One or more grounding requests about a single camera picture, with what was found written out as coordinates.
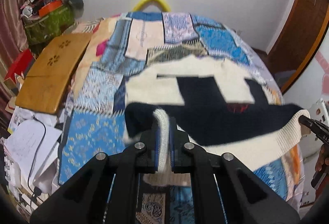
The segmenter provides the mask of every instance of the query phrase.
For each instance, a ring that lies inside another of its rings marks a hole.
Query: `pink curtain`
[[[20,7],[25,0],[0,0],[0,80],[3,81],[8,68],[20,50],[28,47],[20,19]],[[5,107],[12,96],[3,82],[0,84],[0,127],[7,129],[11,114]]]

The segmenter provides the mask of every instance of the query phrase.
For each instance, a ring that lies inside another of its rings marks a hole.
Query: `wooden board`
[[[91,36],[92,33],[76,33],[54,38],[28,72],[16,105],[33,111],[56,113]]]

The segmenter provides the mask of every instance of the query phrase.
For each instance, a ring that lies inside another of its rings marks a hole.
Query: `bed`
[[[209,18],[186,13],[129,12],[78,23],[69,32],[93,32],[93,36],[66,99],[64,133],[58,152],[59,185],[96,153],[123,151],[126,83],[152,64],[179,60],[190,54],[227,58],[266,86],[277,104],[283,103],[280,89],[259,56],[233,30]],[[207,40],[215,46],[209,46]],[[254,173],[299,209],[304,170],[298,145]],[[142,182],[136,220],[194,223],[191,188]]]

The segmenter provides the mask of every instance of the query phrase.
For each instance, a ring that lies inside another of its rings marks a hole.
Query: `brown wooden door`
[[[269,52],[268,68],[272,75],[298,69],[319,35],[327,10],[328,0],[295,0],[281,34]]]

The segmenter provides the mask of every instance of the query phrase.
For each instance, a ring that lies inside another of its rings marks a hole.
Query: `silver screw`
[[[96,159],[97,159],[97,160],[104,160],[105,157],[106,157],[106,154],[104,154],[104,153],[98,153],[98,154],[96,155]]]
[[[135,143],[135,148],[136,149],[143,149],[144,147],[145,147],[145,144],[140,142],[140,141]]]
[[[233,160],[234,156],[231,154],[231,153],[225,153],[223,155],[224,159],[227,160],[227,161],[231,161]]]
[[[191,142],[187,142],[187,143],[184,144],[184,147],[188,150],[191,150],[191,149],[194,148],[194,144],[191,143]]]

